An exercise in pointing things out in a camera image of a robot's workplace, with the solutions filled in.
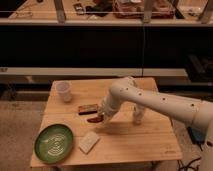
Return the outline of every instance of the green ceramic plate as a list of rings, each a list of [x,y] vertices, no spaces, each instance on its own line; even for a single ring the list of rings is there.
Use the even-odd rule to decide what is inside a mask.
[[[45,128],[35,142],[36,156],[44,163],[52,164],[63,160],[73,147],[73,133],[63,124]]]

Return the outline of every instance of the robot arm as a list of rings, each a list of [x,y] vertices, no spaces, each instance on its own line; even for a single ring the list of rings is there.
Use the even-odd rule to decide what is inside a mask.
[[[191,125],[206,132],[206,142],[200,171],[213,170],[213,103],[193,98],[142,90],[132,77],[118,79],[104,98],[100,113],[104,119],[112,118],[123,102],[129,101]]]

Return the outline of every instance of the floor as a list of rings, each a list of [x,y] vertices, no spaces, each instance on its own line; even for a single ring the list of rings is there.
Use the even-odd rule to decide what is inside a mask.
[[[51,168],[30,168],[30,158],[33,144],[41,123],[49,91],[17,90],[11,96],[13,89],[7,87],[1,91],[0,100],[0,171],[50,171]],[[193,145],[186,130],[186,126],[173,121],[173,127],[181,150],[182,163],[187,164],[192,159],[201,156],[201,149]],[[134,163],[119,165],[75,166],[62,168],[65,171],[178,171],[177,161],[165,161],[151,169],[151,163]]]

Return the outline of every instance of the food item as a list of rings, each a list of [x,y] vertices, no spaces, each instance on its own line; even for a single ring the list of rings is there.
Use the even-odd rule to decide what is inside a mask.
[[[78,147],[85,154],[88,154],[89,151],[94,147],[94,145],[99,141],[100,137],[93,131],[88,132],[79,142]]]
[[[104,120],[104,115],[98,115],[94,118],[87,119],[87,121],[90,123],[98,123],[98,122],[102,122],[103,120]]]
[[[79,115],[93,114],[93,113],[97,113],[97,112],[98,112],[97,104],[82,105],[82,106],[78,107]]]

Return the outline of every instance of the cup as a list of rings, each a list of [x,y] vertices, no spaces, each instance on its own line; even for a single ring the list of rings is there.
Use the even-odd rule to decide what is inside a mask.
[[[59,81],[56,83],[56,91],[58,92],[60,98],[64,102],[70,102],[71,100],[71,88],[68,81]]]

